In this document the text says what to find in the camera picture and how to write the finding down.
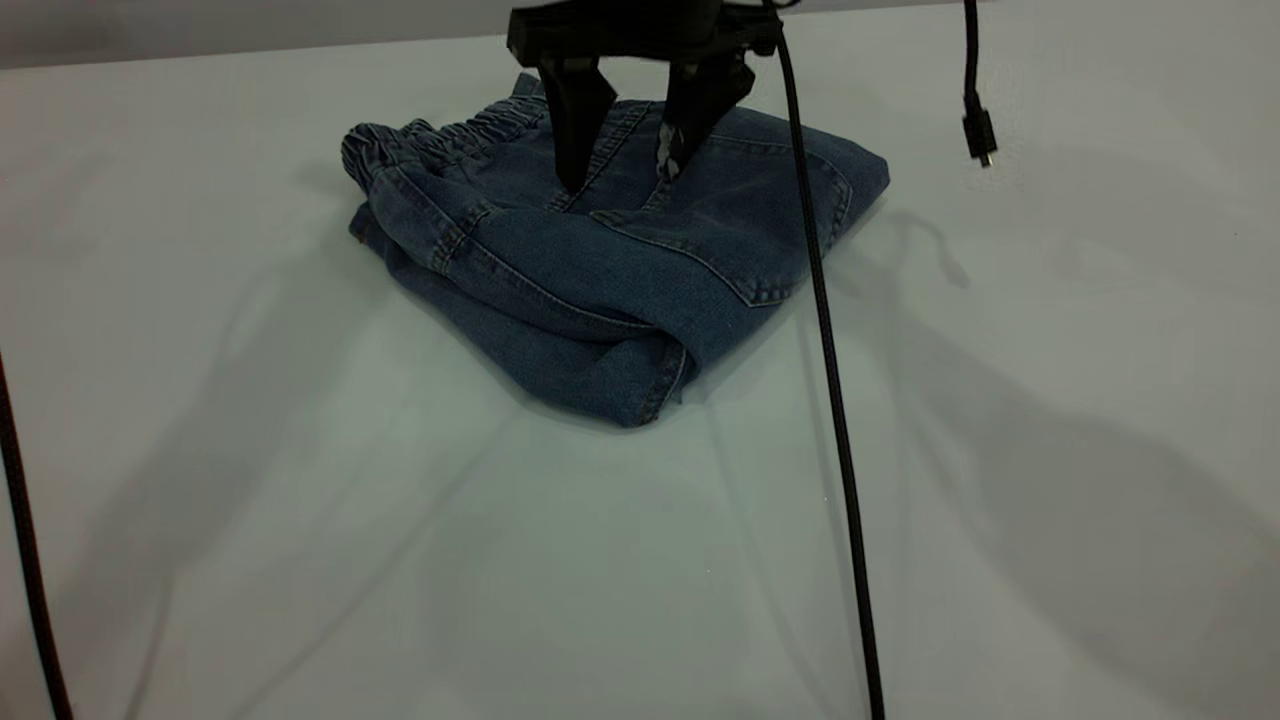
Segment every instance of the white tabletop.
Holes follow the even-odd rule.
[[[959,6],[788,22],[806,123],[893,174],[828,260],[893,719],[1275,717],[1275,8],[986,5],[986,173]],[[865,716],[812,293],[621,432],[347,236],[348,127],[515,73],[498,37],[0,73],[0,342],[79,717]],[[0,524],[0,717],[45,717]]]

